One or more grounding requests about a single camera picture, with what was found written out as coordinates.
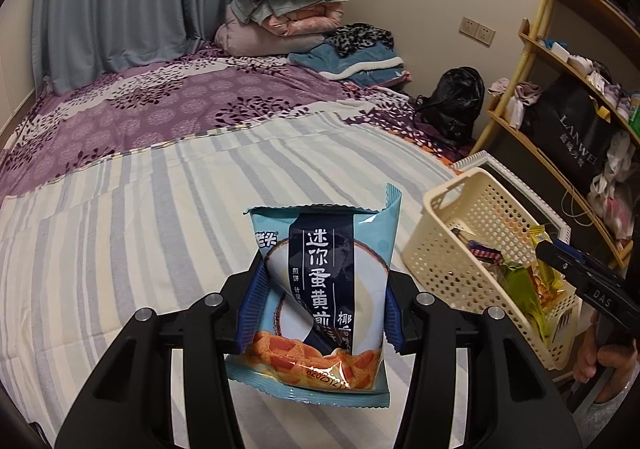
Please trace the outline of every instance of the black shopping bag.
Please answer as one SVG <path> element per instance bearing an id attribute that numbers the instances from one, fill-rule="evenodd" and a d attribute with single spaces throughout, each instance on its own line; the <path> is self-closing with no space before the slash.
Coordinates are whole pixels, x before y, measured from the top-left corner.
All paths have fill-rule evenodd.
<path id="1" fill-rule="evenodd" d="M 601 118 L 589 92 L 564 74 L 527 107 L 522 131 L 580 193 L 602 172 L 616 127 Z"/>
<path id="2" fill-rule="evenodd" d="M 484 101 L 484 82 L 478 70 L 470 66 L 447 71 L 431 95 L 415 101 L 415 116 L 431 124 L 455 148 L 471 142 L 474 122 Z"/>

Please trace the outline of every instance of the snack bag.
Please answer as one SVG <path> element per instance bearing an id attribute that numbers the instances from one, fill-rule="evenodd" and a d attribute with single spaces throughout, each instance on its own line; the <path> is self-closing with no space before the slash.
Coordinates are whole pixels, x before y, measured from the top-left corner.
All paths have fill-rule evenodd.
<path id="1" fill-rule="evenodd" d="M 250 210 L 271 290 L 253 343 L 226 360 L 230 378 L 300 402 L 388 406 L 382 342 L 400 203 L 387 185 L 380 212 Z"/>
<path id="2" fill-rule="evenodd" d="M 531 266 L 505 265 L 506 275 L 503 285 L 509 297 L 520 311 L 529 319 L 531 326 L 537 331 L 543 343 L 550 337 L 546 315 L 540 303 L 540 296 L 530 275 Z"/>
<path id="3" fill-rule="evenodd" d="M 540 241 L 551 241 L 551 238 L 545 231 L 544 225 L 534 225 L 529 229 L 529 239 L 531 245 L 535 250 Z M 539 259 L 532 264 L 531 277 L 538 295 L 540 296 L 540 302 L 545 309 L 550 309 L 558 302 L 558 298 L 562 297 L 564 290 L 564 279 L 562 274 L 557 270 L 549 267 L 544 261 Z"/>

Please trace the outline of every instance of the pink comforter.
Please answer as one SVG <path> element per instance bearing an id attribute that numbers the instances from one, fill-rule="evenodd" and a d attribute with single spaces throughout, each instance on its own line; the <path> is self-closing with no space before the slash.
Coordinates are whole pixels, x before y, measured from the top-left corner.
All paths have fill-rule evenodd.
<path id="1" fill-rule="evenodd" d="M 289 12 L 284 16 L 269 16 L 262 26 L 276 36 L 289 37 L 300 34 L 333 32 L 340 26 L 343 16 L 342 3 L 317 4 Z"/>

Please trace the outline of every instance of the bamboo shelf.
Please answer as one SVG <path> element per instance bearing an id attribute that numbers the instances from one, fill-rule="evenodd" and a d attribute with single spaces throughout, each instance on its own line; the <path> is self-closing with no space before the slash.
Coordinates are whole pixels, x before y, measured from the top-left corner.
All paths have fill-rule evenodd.
<path id="1" fill-rule="evenodd" d="M 573 68 L 568 63 L 565 63 L 561 58 L 559 58 L 556 54 L 553 54 L 547 47 L 539 44 L 537 41 L 534 41 L 529 36 L 529 22 L 527 20 L 522 21 L 522 26 L 520 27 L 520 39 L 523 42 L 528 42 L 533 46 L 533 52 L 538 57 L 540 57 L 545 63 L 547 63 L 552 68 L 561 71 L 562 73 L 568 73 L 579 79 L 582 84 L 584 84 L 584 88 L 601 104 L 609 108 L 611 112 L 611 121 L 617 122 L 620 128 L 625 130 L 631 136 L 631 140 L 633 140 L 634 144 L 640 147 L 640 137 L 634 131 L 634 129 L 629 125 L 625 119 L 620 117 L 616 109 L 613 105 L 607 101 L 604 95 L 598 91 L 598 89 L 593 86 L 585 77 L 580 74 L 575 68 Z"/>
<path id="2" fill-rule="evenodd" d="M 628 252 L 631 251 L 633 247 L 633 243 L 631 242 L 624 251 L 619 251 L 616 246 L 616 241 L 612 237 L 609 230 L 606 228 L 604 222 L 601 218 L 596 216 L 596 213 L 591 209 L 591 205 L 589 205 L 588 201 L 585 199 L 580 192 L 574 187 L 571 182 L 569 182 L 565 176 L 560 172 L 556 165 L 546 156 L 542 151 L 538 149 L 538 147 L 529 140 L 522 132 L 512 128 L 507 121 L 505 121 L 501 116 L 498 116 L 495 111 L 489 111 L 489 116 L 494 119 L 497 124 L 499 124 L 503 129 L 511 134 L 519 143 L 521 143 L 527 150 L 529 150 L 533 156 L 540 162 L 545 168 L 558 180 L 560 184 L 564 187 L 564 189 L 569 193 L 575 202 L 582 208 L 582 210 L 586 213 L 588 218 L 593 221 L 594 227 L 598 230 L 598 232 L 602 235 L 602 238 L 605 240 L 607 246 L 613 253 L 616 263 L 619 266 L 625 265 L 625 258 L 628 255 Z"/>
<path id="3" fill-rule="evenodd" d="M 599 32 L 601 32 L 606 38 L 608 38 L 612 44 L 620 49 L 630 61 L 638 67 L 640 70 L 640 29 L 632 25 L 622 14 L 620 14 L 615 7 L 605 0 L 557 0 L 569 9 L 578 13 L 587 22 L 591 23 Z M 569 64 L 562 61 L 559 57 L 556 57 L 551 51 L 549 51 L 544 45 L 539 44 L 539 37 L 546 37 L 550 20 L 554 12 L 554 5 L 556 0 L 540 0 L 538 11 L 535 19 L 529 24 L 528 20 L 523 20 L 520 27 L 520 39 L 524 43 L 524 49 L 520 56 L 517 67 L 511 76 L 509 85 L 502 94 L 499 100 L 495 98 L 490 101 L 488 105 L 488 114 L 490 116 L 489 122 L 485 129 L 482 131 L 478 141 L 474 145 L 470 152 L 470 155 L 482 150 L 498 130 L 504 129 L 514 137 L 521 145 L 529 151 L 533 157 L 540 162 L 548 171 L 553 175 L 556 180 L 561 184 L 567 193 L 578 203 L 578 206 L 582 208 L 585 215 L 593 222 L 593 226 L 602 236 L 603 241 L 610 249 L 613 260 L 611 267 L 619 266 L 624 267 L 628 263 L 630 253 L 633 249 L 633 243 L 629 244 L 622 250 L 618 250 L 617 242 L 612 236 L 611 232 L 604 225 L 604 222 L 599 218 L 586 198 L 580 194 L 577 189 L 571 184 L 571 182 L 562 174 L 561 171 L 554 165 L 554 163 L 520 131 L 512 128 L 509 123 L 504 119 L 503 115 L 506 111 L 509 100 L 513 96 L 518 83 L 526 81 L 529 78 L 529 74 L 535 64 L 536 59 L 543 60 L 548 63 L 555 70 L 561 73 L 572 75 L 573 77 L 580 79 L 582 84 L 588 93 L 593 96 L 596 102 L 604 105 L 612 113 L 611 122 L 617 124 L 621 129 L 626 130 L 632 137 L 633 143 L 640 147 L 640 137 L 633 131 L 613 107 L 609 101 L 607 101 L 603 94 L 601 94 L 597 88 L 591 85 L 576 69 L 572 68 Z"/>
<path id="4" fill-rule="evenodd" d="M 558 0 L 591 23 L 640 69 L 640 30 L 605 0 Z"/>

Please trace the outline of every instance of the purple floral bedspread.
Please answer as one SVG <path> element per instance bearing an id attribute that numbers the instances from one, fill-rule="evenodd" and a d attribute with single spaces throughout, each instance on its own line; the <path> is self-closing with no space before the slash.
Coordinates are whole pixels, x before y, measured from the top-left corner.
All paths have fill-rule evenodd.
<path id="1" fill-rule="evenodd" d="M 329 81 L 284 58 L 230 58 L 205 46 L 174 61 L 106 74 L 63 96 L 42 97 L 2 150 L 0 202 L 113 153 L 346 99 L 376 105 L 348 124 L 383 128 L 446 164 L 462 158 L 414 126 L 405 96 Z"/>
<path id="2" fill-rule="evenodd" d="M 73 106 L 76 100 L 81 101 L 79 106 L 86 105 L 87 94 L 108 87 L 119 78 L 131 79 L 167 66 L 179 71 L 181 64 L 188 65 L 196 59 L 219 58 L 225 58 L 222 51 L 205 48 L 172 62 L 107 74 L 89 87 L 42 99 L 18 127 L 20 139 L 16 145 L 3 152 L 0 200 L 33 190 L 105 155 L 269 119 L 277 112 L 313 102 L 350 97 L 342 84 L 297 66 L 257 58 L 229 58 L 225 59 L 229 63 L 223 70 L 184 77 L 168 75 L 166 82 L 136 87 L 54 124 L 40 124 L 37 130 L 32 124 L 37 116 L 49 117 L 55 109 Z"/>

